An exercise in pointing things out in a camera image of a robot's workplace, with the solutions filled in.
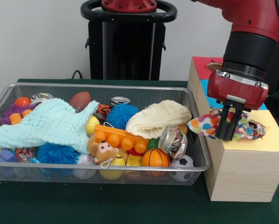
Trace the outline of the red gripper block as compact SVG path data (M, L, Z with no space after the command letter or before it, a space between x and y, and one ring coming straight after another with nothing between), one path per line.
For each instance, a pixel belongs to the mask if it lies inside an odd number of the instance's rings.
M228 124L230 102L223 103L216 137L221 140L232 140L243 107L248 110L258 110L266 100L268 91L268 85L263 82L220 70L213 71L209 77L207 95L223 102L228 99L243 104L243 106L234 106L234 116Z

